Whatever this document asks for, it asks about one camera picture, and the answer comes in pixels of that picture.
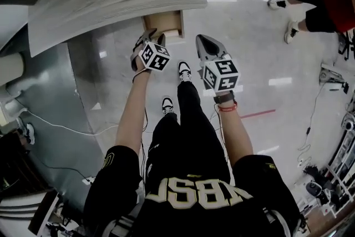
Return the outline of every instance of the black pants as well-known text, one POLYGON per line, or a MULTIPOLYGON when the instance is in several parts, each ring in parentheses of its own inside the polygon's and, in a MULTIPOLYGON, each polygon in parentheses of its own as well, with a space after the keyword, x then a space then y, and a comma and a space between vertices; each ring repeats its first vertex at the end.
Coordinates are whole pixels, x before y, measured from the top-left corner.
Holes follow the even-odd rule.
POLYGON ((146 192, 163 178, 206 176, 230 182, 228 164, 216 132, 202 111, 195 86, 182 82, 177 89, 181 125, 174 113, 155 127, 146 164, 146 192))
POLYGON ((310 32, 336 32, 336 26, 329 18, 328 11, 323 0, 298 0, 304 3, 309 3, 316 8, 306 12, 306 26, 310 32))

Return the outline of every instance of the red bracelet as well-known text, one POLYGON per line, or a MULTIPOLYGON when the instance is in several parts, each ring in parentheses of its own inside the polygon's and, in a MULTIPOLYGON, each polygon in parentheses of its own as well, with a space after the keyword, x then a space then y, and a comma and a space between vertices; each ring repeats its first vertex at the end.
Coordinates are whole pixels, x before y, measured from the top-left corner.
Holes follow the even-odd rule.
POLYGON ((236 110, 237 107, 238 107, 237 102, 234 102, 234 106, 233 106, 233 107, 222 108, 222 107, 218 106, 218 108, 219 108, 219 110, 220 110, 221 112, 231 112, 231 111, 233 111, 233 110, 236 110))

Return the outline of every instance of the white wall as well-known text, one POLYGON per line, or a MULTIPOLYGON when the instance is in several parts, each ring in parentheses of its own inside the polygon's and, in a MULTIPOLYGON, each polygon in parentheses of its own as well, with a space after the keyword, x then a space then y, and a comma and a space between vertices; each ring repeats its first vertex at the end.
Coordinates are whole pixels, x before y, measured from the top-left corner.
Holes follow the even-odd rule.
POLYGON ((28 22, 28 6, 0 5, 0 49, 28 22))

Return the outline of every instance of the white cable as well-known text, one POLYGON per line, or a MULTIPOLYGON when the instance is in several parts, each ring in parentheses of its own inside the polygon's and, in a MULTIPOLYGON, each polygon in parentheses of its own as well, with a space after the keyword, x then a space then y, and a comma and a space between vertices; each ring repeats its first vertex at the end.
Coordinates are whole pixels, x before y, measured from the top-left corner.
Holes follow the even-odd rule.
POLYGON ((101 133, 104 133, 104 132, 106 132, 106 130, 109 130, 110 128, 116 128, 116 127, 118 127, 118 125, 116 124, 116 125, 112 125, 112 126, 109 127, 109 128, 104 129, 103 131, 101 131, 101 132, 99 132, 99 133, 82 133, 82 132, 78 132, 77 130, 74 130, 74 129, 71 129, 71 128, 67 128, 67 127, 65 127, 65 126, 63 126, 63 125, 52 124, 52 123, 46 121, 45 119, 42 119, 41 117, 39 117, 39 116, 33 114, 33 113, 30 112, 29 110, 27 110, 27 112, 30 113, 32 116, 34 116, 34 117, 36 117, 36 118, 38 118, 38 119, 44 121, 45 123, 47 123, 47 124, 49 124, 49 125, 51 125, 51 126, 53 126, 53 127, 65 128, 65 129, 67 129, 67 130, 70 130, 71 132, 75 132, 75 133, 79 133, 79 134, 88 135, 88 136, 90 136, 90 137, 94 137, 94 136, 96 136, 96 135, 99 135, 99 134, 101 134, 101 133))

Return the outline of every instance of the glossy floor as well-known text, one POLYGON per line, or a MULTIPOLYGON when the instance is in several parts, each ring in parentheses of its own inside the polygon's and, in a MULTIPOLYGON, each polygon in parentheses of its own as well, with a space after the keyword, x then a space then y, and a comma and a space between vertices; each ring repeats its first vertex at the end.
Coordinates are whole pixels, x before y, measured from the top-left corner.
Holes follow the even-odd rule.
MULTIPOLYGON (((321 86, 318 76, 321 63, 332 64, 337 58, 336 34, 300 33, 287 45, 283 34, 290 19, 301 20, 312 6, 303 4, 281 11, 271 11, 267 0, 209 0, 208 7, 184 11, 186 37, 181 43, 168 44, 173 55, 164 73, 153 73, 147 94, 149 124, 143 134, 147 152, 151 133, 162 116, 161 99, 173 98, 176 112, 178 101, 176 64, 185 59, 191 65, 193 82, 197 86, 206 115, 214 114, 212 97, 204 92, 197 70, 195 37, 207 34, 221 41, 237 59, 241 81, 236 99, 240 115, 267 110, 274 112, 243 119, 251 137, 255 153, 266 150, 278 166, 288 186, 301 175, 297 158, 310 125, 315 99, 321 86)), ((140 19, 110 25, 93 32, 93 43, 98 60, 96 87, 100 110, 88 111, 94 130, 118 123, 128 96, 133 72, 129 56, 133 44, 143 31, 140 19)), ((302 159, 323 166, 335 151, 341 136, 341 120, 349 96, 342 92, 319 94, 312 129, 308 137, 309 151, 302 159)), ((212 124, 218 128, 218 120, 212 124)), ((116 129, 97 137, 103 152, 114 145, 116 129)))

